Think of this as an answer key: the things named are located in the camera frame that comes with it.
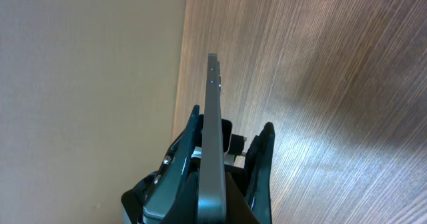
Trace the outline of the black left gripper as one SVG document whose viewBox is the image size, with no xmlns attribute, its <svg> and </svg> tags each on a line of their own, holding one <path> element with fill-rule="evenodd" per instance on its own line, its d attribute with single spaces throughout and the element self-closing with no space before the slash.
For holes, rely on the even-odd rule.
<svg viewBox="0 0 427 224">
<path fill-rule="evenodd" d="M 195 105 L 159 169 L 121 196 L 124 223 L 272 224 L 273 123 L 254 137 L 244 168 L 227 165 L 216 148 L 203 149 L 210 137 L 230 139 L 230 122 L 215 119 L 207 134 L 204 123 Z"/>
</svg>

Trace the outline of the blue Galaxy smartphone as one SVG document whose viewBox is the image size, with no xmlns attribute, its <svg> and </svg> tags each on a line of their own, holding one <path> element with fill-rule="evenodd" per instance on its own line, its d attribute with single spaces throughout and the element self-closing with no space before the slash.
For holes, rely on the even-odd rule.
<svg viewBox="0 0 427 224">
<path fill-rule="evenodd" d="M 220 64 L 210 53 L 207 61 L 205 105 L 199 169 L 197 222 L 226 221 L 226 180 L 220 108 Z"/>
</svg>

